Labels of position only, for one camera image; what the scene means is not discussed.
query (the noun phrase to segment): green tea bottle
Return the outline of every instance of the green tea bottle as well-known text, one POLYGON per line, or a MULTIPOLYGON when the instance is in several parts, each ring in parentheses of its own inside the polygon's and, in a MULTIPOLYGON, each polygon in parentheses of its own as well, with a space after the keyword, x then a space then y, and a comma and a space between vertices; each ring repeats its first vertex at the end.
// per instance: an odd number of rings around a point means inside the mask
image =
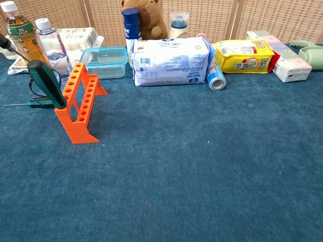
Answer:
POLYGON ((38 43, 34 26, 28 19, 18 13, 15 2, 2 2, 1 7, 8 16, 6 22, 7 31, 18 51, 30 61, 39 59, 50 67, 49 61, 38 43))

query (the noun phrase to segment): tissue pack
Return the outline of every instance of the tissue pack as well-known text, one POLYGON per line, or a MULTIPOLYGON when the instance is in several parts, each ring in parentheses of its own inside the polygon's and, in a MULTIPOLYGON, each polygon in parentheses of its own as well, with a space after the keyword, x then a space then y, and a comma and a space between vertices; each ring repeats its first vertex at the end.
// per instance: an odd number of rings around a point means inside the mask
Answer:
POLYGON ((224 40, 213 46, 226 73, 268 73, 278 59, 263 40, 224 40))
POLYGON ((213 56, 214 48, 202 37, 135 40, 132 48, 135 85, 204 83, 213 56))

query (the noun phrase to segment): white bottle cap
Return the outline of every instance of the white bottle cap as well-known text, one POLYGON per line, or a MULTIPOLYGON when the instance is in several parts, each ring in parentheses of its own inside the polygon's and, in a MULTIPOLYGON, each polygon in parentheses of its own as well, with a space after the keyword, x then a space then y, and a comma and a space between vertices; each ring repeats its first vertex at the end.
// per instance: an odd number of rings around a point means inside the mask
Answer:
POLYGON ((2 2, 1 8, 5 13, 10 13, 18 10, 14 1, 2 2))
POLYGON ((39 30, 45 30, 45 29, 50 29, 51 25, 48 19, 43 18, 43 19, 36 19, 35 24, 39 30))

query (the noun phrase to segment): plastic food container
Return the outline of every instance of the plastic food container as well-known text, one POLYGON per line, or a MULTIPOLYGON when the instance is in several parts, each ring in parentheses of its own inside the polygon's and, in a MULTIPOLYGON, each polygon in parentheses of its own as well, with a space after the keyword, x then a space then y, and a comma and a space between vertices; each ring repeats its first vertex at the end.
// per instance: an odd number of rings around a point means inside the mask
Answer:
POLYGON ((125 47, 100 47, 86 49, 80 59, 87 72, 100 79, 120 78, 125 75, 127 62, 125 47))

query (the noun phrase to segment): package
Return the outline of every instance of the package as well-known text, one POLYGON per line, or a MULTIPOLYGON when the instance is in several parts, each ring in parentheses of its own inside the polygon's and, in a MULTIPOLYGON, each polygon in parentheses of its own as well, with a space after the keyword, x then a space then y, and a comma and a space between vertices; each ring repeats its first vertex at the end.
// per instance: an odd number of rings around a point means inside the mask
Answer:
POLYGON ((248 31, 247 39, 264 40, 274 52, 280 55, 273 72, 282 82, 294 82, 307 79, 312 70, 311 65, 269 32, 264 30, 248 31))
POLYGON ((214 48, 202 37, 135 40, 132 49, 136 86, 198 84, 214 57, 214 48))
POLYGON ((278 59, 263 40, 224 40, 213 46, 226 73, 268 73, 278 59))
POLYGON ((17 57, 8 69, 8 75, 17 73, 28 73, 27 64, 21 56, 17 57))
POLYGON ((84 51, 100 47, 104 40, 94 28, 58 29, 58 32, 66 50, 84 51))

